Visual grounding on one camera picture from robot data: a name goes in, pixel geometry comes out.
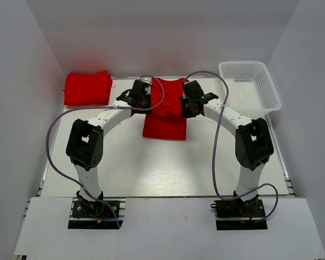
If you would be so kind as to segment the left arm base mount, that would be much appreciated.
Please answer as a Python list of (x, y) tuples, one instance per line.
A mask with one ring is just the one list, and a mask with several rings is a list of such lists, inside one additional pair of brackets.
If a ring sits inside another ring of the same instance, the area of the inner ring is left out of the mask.
[(118, 230), (124, 221), (125, 199), (109, 199), (107, 205), (93, 210), (73, 198), (68, 220), (69, 230)]

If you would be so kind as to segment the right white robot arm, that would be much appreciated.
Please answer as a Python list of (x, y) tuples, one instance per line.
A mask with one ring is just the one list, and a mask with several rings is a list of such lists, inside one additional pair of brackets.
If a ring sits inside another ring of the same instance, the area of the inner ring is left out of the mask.
[(202, 115), (217, 122), (216, 135), (212, 152), (212, 179), (216, 195), (222, 199), (217, 190), (215, 177), (215, 156), (220, 127), (224, 127), (235, 138), (235, 156), (240, 164), (238, 184), (234, 190), (234, 211), (240, 216), (246, 216), (254, 208), (258, 199), (259, 179), (264, 165), (274, 153), (268, 124), (263, 118), (251, 119), (239, 114), (226, 102), (229, 88), (225, 85), (225, 98), (220, 99), (214, 93), (205, 94), (197, 81), (183, 82), (183, 97), (181, 110), (184, 118)]

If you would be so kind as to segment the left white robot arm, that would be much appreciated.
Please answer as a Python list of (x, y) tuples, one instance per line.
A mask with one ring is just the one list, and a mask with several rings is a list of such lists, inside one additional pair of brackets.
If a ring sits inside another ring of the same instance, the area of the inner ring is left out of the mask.
[(120, 94), (113, 105), (88, 119), (74, 121), (66, 148), (66, 155), (75, 166), (82, 187), (78, 199), (85, 203), (91, 216), (103, 212), (103, 192), (98, 179), (98, 164), (103, 157), (103, 139), (109, 131), (134, 113), (149, 113), (152, 80), (137, 79), (133, 87)]

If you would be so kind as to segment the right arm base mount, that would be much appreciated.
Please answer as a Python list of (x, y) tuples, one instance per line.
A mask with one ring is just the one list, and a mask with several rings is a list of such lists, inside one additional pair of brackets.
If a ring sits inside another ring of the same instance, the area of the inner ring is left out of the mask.
[(216, 217), (217, 231), (267, 230), (265, 208), (261, 199), (243, 202), (236, 200), (215, 200), (211, 205)]

